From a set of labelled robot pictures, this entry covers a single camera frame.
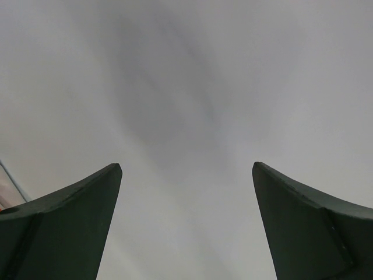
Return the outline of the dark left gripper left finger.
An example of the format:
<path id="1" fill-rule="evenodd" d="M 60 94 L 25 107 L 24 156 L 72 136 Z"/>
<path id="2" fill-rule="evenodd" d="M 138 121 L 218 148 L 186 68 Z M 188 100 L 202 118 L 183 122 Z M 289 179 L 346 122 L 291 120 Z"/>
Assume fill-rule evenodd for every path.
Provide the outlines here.
<path id="1" fill-rule="evenodd" d="M 121 179 L 112 163 L 1 211 L 1 279 L 96 279 Z"/>

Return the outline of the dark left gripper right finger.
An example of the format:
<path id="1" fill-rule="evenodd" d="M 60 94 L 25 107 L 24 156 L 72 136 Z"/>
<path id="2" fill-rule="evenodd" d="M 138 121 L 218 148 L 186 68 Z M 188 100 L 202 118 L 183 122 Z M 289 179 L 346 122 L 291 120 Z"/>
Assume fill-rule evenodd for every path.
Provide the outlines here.
<path id="1" fill-rule="evenodd" d="M 256 199 L 277 279 L 372 279 L 372 209 L 255 162 Z"/>

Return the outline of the aluminium frame rail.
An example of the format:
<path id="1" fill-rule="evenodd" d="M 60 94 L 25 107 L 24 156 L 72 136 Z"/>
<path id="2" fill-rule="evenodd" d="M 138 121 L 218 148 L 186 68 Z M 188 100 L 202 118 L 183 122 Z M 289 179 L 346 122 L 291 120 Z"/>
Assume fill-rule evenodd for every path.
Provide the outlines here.
<path id="1" fill-rule="evenodd" d="M 1 162 L 1 209 L 15 207 L 30 201 L 8 169 Z"/>

